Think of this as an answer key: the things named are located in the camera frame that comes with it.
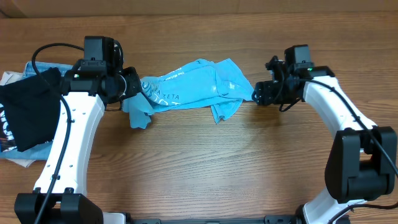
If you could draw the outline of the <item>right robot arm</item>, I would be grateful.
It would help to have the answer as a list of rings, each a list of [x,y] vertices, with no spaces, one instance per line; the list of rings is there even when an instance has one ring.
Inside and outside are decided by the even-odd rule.
[[[325,188],[297,209],[292,223],[348,223],[346,213],[356,208],[397,208],[397,204],[373,204],[394,190],[396,132],[365,117],[326,66],[273,56],[265,67],[272,79],[256,83],[252,99],[258,105],[278,105],[281,112],[299,101],[306,102],[333,138],[325,167]]]

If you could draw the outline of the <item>light blue printed t-shirt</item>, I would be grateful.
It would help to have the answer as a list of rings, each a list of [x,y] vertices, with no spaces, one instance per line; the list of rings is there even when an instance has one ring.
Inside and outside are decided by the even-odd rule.
[[[232,117],[242,102],[251,101],[254,91],[230,58],[216,63],[197,59],[168,74],[141,78],[141,87],[142,92],[122,103],[131,128],[145,129],[156,113],[207,106],[218,124]]]

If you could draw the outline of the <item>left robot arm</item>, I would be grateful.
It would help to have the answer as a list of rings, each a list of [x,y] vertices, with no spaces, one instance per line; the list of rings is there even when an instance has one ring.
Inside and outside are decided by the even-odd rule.
[[[103,212],[87,198],[93,139],[107,104],[141,92],[134,67],[79,60],[61,82],[57,130],[45,167],[31,193],[16,197],[21,223],[131,223],[126,212]]]

